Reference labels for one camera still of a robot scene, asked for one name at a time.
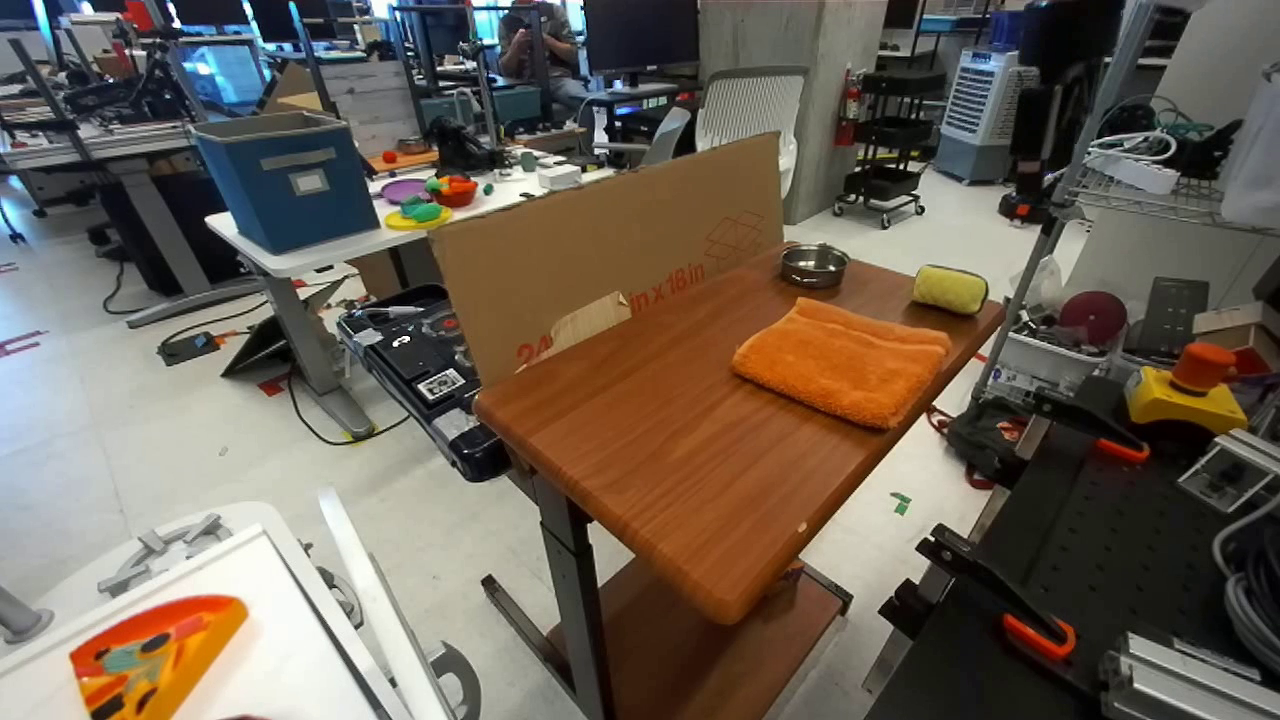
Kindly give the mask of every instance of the desk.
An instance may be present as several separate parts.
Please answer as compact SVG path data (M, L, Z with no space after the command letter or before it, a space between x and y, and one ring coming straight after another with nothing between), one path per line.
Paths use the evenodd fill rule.
M452 212L452 220L472 220L484 212L500 212L512 204L524 204L532 196L544 196L536 172L508 172L492 180L492 192L476 192L476 204ZM304 300L292 288L292 276L304 276L312 268L324 264L344 264L344 260L360 260L360 256L376 256L376 252L392 252L396 268L404 272L404 264L412 260L408 252L400 252L404 244L428 240L428 232L388 232L388 228L372 228L372 232L352 232L352 236L336 236L328 244L312 244L312 248L296 248L296 252L268 252L256 240L248 240L236 228L232 212L216 212L204 220L220 240L228 240L260 276L264 288L272 296L276 320L284 328L284 340L296 356L300 376L308 380L308 388L316 392L320 408L348 428L352 436L372 436L372 420L364 416L364 408L348 396L344 376L340 376L340 348L336 340L324 332L320 316L304 308Z
M128 128L116 128L112 136L84 136L84 148L88 148L88 160L72 144L12 148L0 156L0 172L56 172L76 164L104 164L112 176L120 176L128 204L136 208L140 224L148 228L168 272L180 284L180 296L128 316L128 328L144 328L180 312L224 304L260 288L252 276L212 284L152 180L148 156L192 148L192 136L184 124L128 124Z
M788 568L908 424L864 432L732 376L732 352L796 300L772 276L776 256L748 260L480 392L480 420L536 472L528 496L560 604L552 644L568 660L492 576L484 588L588 716L764 716L844 612L840 588ZM908 296L908 276L852 264L832 304L952 336L916 416L996 332L1000 308L956 320ZM588 520L636 552L604 592Z

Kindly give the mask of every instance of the blue container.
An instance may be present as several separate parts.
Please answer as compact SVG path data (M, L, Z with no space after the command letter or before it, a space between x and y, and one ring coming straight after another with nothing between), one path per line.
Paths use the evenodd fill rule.
M268 252L380 228L348 124L228 120L196 128L196 148L240 232Z
M1016 52L1024 32L1024 12L992 12L992 52Z

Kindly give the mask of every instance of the yellow object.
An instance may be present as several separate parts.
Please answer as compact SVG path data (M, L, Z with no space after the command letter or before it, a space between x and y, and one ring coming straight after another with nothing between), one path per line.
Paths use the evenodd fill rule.
M988 304L988 280L964 268L924 264L916 272L912 304L976 316Z
M1176 424L1200 424L1216 436L1248 424L1228 384L1216 384L1212 392L1192 396L1172 388L1168 372L1156 372L1156 368L1140 368L1124 400L1128 400L1128 420L1136 424L1176 420Z
M440 216L428 220L428 224L420 224L420 220L412 220L412 216L404 216L404 212L388 212L388 216L384 216L384 228L388 228L388 232L424 232L424 228L440 228L440 224L448 224L448 208L440 208Z

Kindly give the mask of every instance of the cardboard panel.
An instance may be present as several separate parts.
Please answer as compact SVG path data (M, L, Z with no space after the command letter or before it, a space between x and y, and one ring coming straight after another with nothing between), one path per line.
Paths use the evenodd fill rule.
M784 244L776 136L544 196L432 240L480 384L552 348L552 324L608 292L632 312Z

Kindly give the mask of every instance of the white wall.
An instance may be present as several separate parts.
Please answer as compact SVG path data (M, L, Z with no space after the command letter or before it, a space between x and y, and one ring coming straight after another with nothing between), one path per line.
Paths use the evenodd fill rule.
M1204 124L1228 124L1272 60L1280 60L1280 0L1208 0L1192 16L1160 96Z
M700 68L808 68L788 220L824 212L848 168L836 152L844 68L876 68L888 0L700 0Z
M836 152L836 108L844 68L876 68L888 0L824 0L824 20L808 60L808 84L800 100L800 164L788 196L788 224L832 208L840 176L852 156Z

